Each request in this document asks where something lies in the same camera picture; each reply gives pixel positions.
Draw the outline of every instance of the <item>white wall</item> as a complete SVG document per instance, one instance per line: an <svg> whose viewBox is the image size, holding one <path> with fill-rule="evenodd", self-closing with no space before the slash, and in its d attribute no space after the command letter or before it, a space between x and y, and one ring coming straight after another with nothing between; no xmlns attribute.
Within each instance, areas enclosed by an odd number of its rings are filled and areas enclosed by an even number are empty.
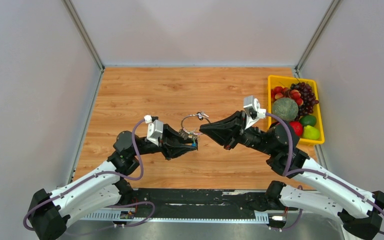
<svg viewBox="0 0 384 240"><path fill-rule="evenodd" d="M318 83L330 169L384 192L384 0L343 1L302 76Z"/></svg>
<svg viewBox="0 0 384 240"><path fill-rule="evenodd" d="M0 0L0 239L32 195L65 185L99 70L62 1Z"/></svg>
<svg viewBox="0 0 384 240"><path fill-rule="evenodd" d="M331 0L73 0L105 65L296 65Z"/></svg>

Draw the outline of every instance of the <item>wire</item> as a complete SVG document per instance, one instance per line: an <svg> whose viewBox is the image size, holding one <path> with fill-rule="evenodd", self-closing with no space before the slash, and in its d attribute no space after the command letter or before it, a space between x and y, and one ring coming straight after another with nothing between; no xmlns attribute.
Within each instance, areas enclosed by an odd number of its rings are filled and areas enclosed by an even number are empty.
<svg viewBox="0 0 384 240"><path fill-rule="evenodd" d="M30 209L27 214L23 217L23 220L22 220L22 224L23 226L27 229L27 230L30 230L30 231L34 231L34 229L29 226L27 224L27 221L28 221L28 218L30 217L30 215L38 210L39 208L43 207L44 205L50 203L50 202L53 202L57 199L60 199L60 198L63 198L65 195L69 194L71 191L73 191L74 189L78 188L79 186L83 185L84 183L88 182L89 180L91 179L94 179L94 178L97 178L101 175L104 175L104 174L113 174L113 175L117 175L117 176L120 176L124 179L128 179L128 180L133 180L133 181L137 181L137 180L140 180L143 176L144 176L144 166L143 166L143 163L142 163L142 158L141 158L141 154L139 153L139 150L138 150L138 145L136 144L136 139L135 139L135 132L136 132L136 129L138 128L138 126L145 122L145 119L142 119L140 120L133 128L132 132L131 132L131 140L132 140L132 144L133 144L133 148L134 148L134 151L136 153L136 156L137 156L137 160L139 162L139 166L140 166L140 175L139 177L131 177L131 176L127 176L127 175L124 175L124 174L121 174L121 173L118 173L118 172L115 172L115 171L101 171L101 172L98 172L94 175L91 175L83 180L81 180L80 182L76 183L74 186L70 187L69 189L67 189L66 191L62 192L60 195L58 196L54 196L54 197L51 197L50 199L48 200L45 200L41 203L39 203L38 205L34 206L32 209ZM144 220L138 222L138 223L135 223L135 224L130 224L128 225L129 227L134 227L134 226L138 226L138 225L141 225L143 224L146 220L148 220L155 212L155 205L150 202L150 201L143 201L143 202L140 202L141 204L151 204L152 205L152 212L149 216L147 216ZM129 204L129 205L125 205L125 206L118 206L120 208L123 208L123 207L127 207L127 206L137 206L139 203L133 203L133 204Z"/></svg>
<svg viewBox="0 0 384 240"><path fill-rule="evenodd" d="M285 211L283 212L283 216L285 217L285 220L288 220L288 211L289 211L289 207L285 207Z"/></svg>
<svg viewBox="0 0 384 240"><path fill-rule="evenodd" d="M133 223L133 224L128 224L128 225L123 225L123 224L112 224L112 225L108 225L108 226L104 226L102 228L98 228L98 229L95 229L93 231L90 231L90 232L86 232L86 233L70 233L70 232L65 232L64 234L68 235L68 236L71 236L71 237L82 237L82 236L87 236L87 235L91 235L91 234L95 234L95 233L98 233L98 232L101 232L101 231L104 231L104 230L107 230L107 229L113 229L115 227L121 227L121 228L130 228L130 227L136 227L136 226L139 226L139 225L142 225L144 224L148 219L150 219L152 217L152 215L155 213L155 204L153 204L152 202L150 201L140 201L140 202L135 202L135 203L132 203L132 204L128 204L128 205L113 205L111 206L112 208L129 208L129 207L133 207L133 206L138 206L138 205L151 205L152 206L152 211L151 213L145 217L143 220L141 221L138 221L136 223Z"/></svg>
<svg viewBox="0 0 384 240"><path fill-rule="evenodd" d="M292 141L292 134L291 134L291 131L289 130L289 127L288 125L278 116L274 115L274 114L271 114L271 113L266 113L267 116L269 117L272 117L274 119L276 119L282 126L283 128L285 129L286 131L286 135L287 135L287 140L288 140L288 154L287 154L287 161L286 161L286 166L285 166L285 170L283 171L283 174L282 176L286 177L286 176L289 176L289 175L292 175L292 174L296 174L296 173L303 173L303 172L309 172L309 173L314 173L314 174L318 174L322 177L326 177L325 173L322 173L320 171L317 171L317 170L313 170L313 169L308 169L308 168L301 168L301 169L295 169L295 170L291 170L289 171L289 168L291 167L291 162L292 162L292 156L293 156L293 141ZM354 188L348 186L347 184L343 183L342 181L332 177L332 176L327 176L327 178L329 180L332 180L334 181L335 183L341 185L342 187L346 188L347 190L349 190L350 192L352 192L353 194L357 195L359 198L361 199L365 199L365 196L363 196L361 193L359 193L358 191L354 190ZM380 208L378 205L376 205L374 202L372 202L371 200L367 200L367 202L372 205L376 210L379 211L380 214L383 215L384 217L384 211L382 210L382 208ZM288 229L291 229L295 224L297 223L294 222L293 225L291 225L290 227L288 227Z"/></svg>
<svg viewBox="0 0 384 240"><path fill-rule="evenodd" d="M297 187L298 189L300 190L303 190L303 186L299 185ZM289 207L286 207L285 208L285 212L283 214L286 213L286 219L288 218L288 211L289 211ZM297 225L297 223L300 221L301 217L303 216L303 210L302 209L299 209L299 213L298 213L298 217L296 217L295 221L292 223L292 225L288 226L288 227L285 227L285 228L277 228L277 227L272 227L272 229L274 230L278 230L278 231L287 231L287 230L291 230L293 228L295 228L295 226Z"/></svg>

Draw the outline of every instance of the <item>wooden table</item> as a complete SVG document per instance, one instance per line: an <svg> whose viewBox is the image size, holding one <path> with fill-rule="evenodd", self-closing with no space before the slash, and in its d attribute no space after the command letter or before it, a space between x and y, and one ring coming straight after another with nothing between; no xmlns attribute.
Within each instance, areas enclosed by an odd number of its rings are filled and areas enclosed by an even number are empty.
<svg viewBox="0 0 384 240"><path fill-rule="evenodd" d="M243 99L254 95L267 107L267 77L292 76L286 67L117 67L106 68L84 140L75 179L96 168L114 151L116 136L150 114L175 130L181 120L204 111L212 121L243 109ZM185 127L203 124L195 118ZM267 129L267 120L255 124ZM136 134L146 136L142 124ZM298 146L316 158L314 148ZM199 139L198 151L165 160L161 153L143 155L144 176L130 181L134 188L266 189L278 180L299 185L274 173L267 155L243 145L224 150L209 137ZM132 174L139 175L139 168Z"/></svg>

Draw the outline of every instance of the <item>key ring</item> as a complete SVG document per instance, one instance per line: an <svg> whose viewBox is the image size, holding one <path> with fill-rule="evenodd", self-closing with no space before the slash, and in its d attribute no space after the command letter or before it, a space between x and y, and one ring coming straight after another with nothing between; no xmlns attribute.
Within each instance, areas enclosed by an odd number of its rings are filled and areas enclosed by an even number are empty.
<svg viewBox="0 0 384 240"><path fill-rule="evenodd" d="M194 131L188 131L186 130L186 128L183 126L183 122L185 121L185 119L187 118L190 118L190 117L198 117L199 120L207 120L207 122L210 124L210 120L208 119L209 116L207 114L205 114L203 111L199 111L197 112L196 114L190 114L190 115L187 115L185 116L181 122L180 122L180 126L181 126L181 130L183 130L185 133L187 133L188 135L194 135L194 136L198 136L198 135L202 135L203 133L202 132L194 132Z"/></svg>

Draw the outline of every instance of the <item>metal ring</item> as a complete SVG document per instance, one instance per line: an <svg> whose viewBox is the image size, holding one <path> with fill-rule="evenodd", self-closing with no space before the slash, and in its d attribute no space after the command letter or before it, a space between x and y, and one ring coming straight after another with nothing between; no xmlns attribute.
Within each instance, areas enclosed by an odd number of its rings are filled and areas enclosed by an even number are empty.
<svg viewBox="0 0 384 240"><path fill-rule="evenodd" d="M185 121L185 119L187 118L190 118L190 117L202 117L203 119L207 120L207 122L210 124L210 120L208 119L208 117L204 114L190 114L190 115L187 115L185 116L181 122L180 122L180 126L181 126L181 129L183 129L183 131L185 131L187 134L189 135L195 135L195 136L198 136L198 135L202 135L203 133L202 132L193 132L193 131L188 131L186 130L186 128L183 126L183 122Z"/></svg>

